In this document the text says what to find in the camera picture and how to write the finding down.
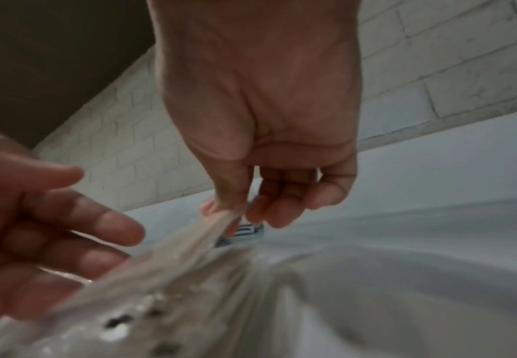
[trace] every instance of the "dark ceiling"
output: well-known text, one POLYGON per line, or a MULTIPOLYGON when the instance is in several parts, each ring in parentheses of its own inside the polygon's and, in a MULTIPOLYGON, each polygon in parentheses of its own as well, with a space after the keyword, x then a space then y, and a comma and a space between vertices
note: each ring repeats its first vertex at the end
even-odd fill
POLYGON ((153 43, 144 0, 0 0, 0 130, 33 147, 153 43))

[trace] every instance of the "white brick wall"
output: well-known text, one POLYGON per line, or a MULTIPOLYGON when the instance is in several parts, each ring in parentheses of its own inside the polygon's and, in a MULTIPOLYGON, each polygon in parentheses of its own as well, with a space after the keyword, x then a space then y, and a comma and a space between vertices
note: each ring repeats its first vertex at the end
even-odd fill
MULTIPOLYGON (((364 0, 359 149, 517 111, 517 0, 364 0)), ((35 151, 120 210, 211 188, 162 105, 151 49, 35 151)))

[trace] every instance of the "plastic bag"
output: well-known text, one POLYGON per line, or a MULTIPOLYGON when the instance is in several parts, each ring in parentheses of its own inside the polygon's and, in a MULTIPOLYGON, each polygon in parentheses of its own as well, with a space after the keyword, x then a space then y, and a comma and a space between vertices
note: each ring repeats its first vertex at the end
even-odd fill
POLYGON ((213 249, 234 218, 6 327, 0 358, 517 356, 517 273, 323 238, 213 249))

